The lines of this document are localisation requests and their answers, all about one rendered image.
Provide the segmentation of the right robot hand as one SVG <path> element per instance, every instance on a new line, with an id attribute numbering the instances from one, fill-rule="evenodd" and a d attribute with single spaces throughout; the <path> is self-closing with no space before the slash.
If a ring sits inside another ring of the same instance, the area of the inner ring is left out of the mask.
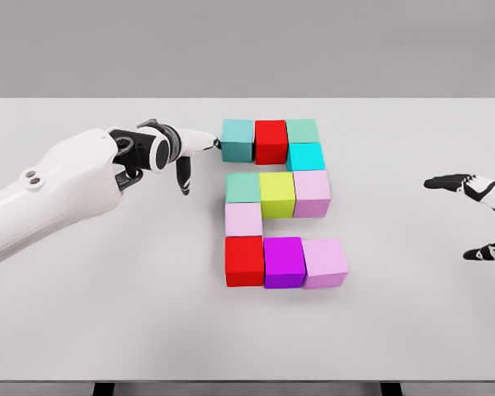
<path id="1" fill-rule="evenodd" d="M 486 205 L 495 212 L 495 180 L 492 178 L 456 173 L 426 179 L 423 185 L 430 190 L 460 193 L 471 200 Z M 463 259 L 466 261 L 495 262 L 495 242 L 464 252 Z"/>

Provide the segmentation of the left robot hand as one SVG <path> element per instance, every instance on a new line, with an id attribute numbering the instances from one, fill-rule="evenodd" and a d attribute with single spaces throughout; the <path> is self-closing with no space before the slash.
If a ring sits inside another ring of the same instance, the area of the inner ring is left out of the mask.
<path id="1" fill-rule="evenodd" d="M 189 129 L 178 129 L 181 140 L 180 153 L 176 158 L 177 183 L 184 196 L 190 193 L 191 157 L 209 149 L 221 149 L 221 142 L 215 135 Z"/>

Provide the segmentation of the teal cube block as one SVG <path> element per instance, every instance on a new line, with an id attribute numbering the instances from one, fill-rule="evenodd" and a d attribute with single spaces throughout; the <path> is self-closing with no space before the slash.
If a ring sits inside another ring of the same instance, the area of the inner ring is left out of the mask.
<path id="1" fill-rule="evenodd" d="M 220 142 L 224 162 L 251 163 L 254 121 L 224 119 Z"/>

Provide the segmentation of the seafoam green cube block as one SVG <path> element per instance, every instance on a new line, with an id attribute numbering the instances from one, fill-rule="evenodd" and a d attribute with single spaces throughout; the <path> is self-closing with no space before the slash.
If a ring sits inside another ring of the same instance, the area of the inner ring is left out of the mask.
<path id="1" fill-rule="evenodd" d="M 315 119 L 288 119 L 285 123 L 290 144 L 320 142 L 318 125 Z"/>
<path id="2" fill-rule="evenodd" d="M 255 203 L 261 201 L 258 172 L 235 172 L 226 174 L 227 203 Z"/>

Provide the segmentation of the red cube block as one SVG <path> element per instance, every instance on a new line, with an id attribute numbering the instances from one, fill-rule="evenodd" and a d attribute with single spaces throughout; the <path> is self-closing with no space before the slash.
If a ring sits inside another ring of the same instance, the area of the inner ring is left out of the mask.
<path id="1" fill-rule="evenodd" d="M 285 164 L 288 134 L 285 120 L 255 121 L 255 164 Z"/>
<path id="2" fill-rule="evenodd" d="M 263 286 L 265 261 L 262 236 L 226 237 L 224 259 L 228 287 Z"/>

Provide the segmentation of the light pink cube block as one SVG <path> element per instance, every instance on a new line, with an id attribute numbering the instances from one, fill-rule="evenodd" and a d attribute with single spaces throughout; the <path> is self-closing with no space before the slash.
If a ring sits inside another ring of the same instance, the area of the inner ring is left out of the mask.
<path id="1" fill-rule="evenodd" d="M 342 286 L 349 272 L 340 238 L 303 240 L 307 290 Z"/>
<path id="2" fill-rule="evenodd" d="M 327 215 L 332 194 L 325 170 L 293 172 L 295 183 L 295 218 L 322 218 Z"/>
<path id="3" fill-rule="evenodd" d="M 259 202 L 226 203 L 226 237 L 262 236 L 262 211 Z"/>

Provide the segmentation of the yellow-green cube block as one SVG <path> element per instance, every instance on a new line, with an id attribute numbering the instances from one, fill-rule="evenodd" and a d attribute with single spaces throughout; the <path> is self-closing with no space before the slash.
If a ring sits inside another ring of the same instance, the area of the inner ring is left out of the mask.
<path id="1" fill-rule="evenodd" d="M 259 182 L 262 218 L 292 218 L 296 202 L 293 173 L 261 172 Z"/>

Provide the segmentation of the cyan cube block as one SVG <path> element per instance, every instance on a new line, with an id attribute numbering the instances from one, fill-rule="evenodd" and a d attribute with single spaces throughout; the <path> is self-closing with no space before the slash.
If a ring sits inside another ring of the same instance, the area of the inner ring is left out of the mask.
<path id="1" fill-rule="evenodd" d="M 286 159 L 288 172 L 324 170 L 325 162 L 320 143 L 289 144 Z"/>

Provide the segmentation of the purple cube block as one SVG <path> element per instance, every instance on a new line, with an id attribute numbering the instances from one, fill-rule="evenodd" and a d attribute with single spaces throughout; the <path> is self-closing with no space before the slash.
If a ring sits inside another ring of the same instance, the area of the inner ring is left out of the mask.
<path id="1" fill-rule="evenodd" d="M 264 238 L 266 289 L 301 288 L 306 275 L 300 237 Z"/>

